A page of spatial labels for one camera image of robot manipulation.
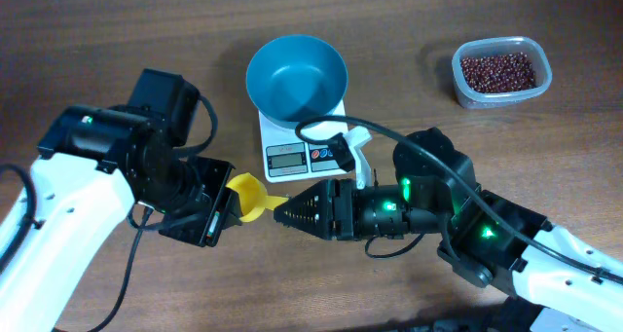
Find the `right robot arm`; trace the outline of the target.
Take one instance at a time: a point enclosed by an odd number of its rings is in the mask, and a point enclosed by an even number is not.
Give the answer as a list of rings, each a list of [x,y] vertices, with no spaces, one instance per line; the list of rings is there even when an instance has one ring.
[[[275,209],[276,222],[322,240],[421,240],[478,287],[574,317],[601,331],[622,328],[622,264],[546,216],[476,181],[473,163],[439,129],[402,136],[393,185],[322,180]]]

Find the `yellow measuring scoop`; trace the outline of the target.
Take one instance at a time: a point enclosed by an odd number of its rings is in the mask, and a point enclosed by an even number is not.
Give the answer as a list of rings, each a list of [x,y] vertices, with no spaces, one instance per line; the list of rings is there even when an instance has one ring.
[[[227,187],[238,193],[242,223],[253,222],[265,210],[273,211],[288,201],[285,197],[269,195],[266,186],[249,172],[232,178]]]

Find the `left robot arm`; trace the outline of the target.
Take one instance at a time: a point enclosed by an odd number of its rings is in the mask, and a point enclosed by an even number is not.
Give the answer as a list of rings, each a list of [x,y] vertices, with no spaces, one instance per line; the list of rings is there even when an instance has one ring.
[[[241,221],[232,165],[187,139],[199,90],[177,74],[144,70],[128,103],[73,105],[40,140],[23,188],[1,224],[1,327],[52,331],[98,249],[133,209],[134,225],[199,247]]]

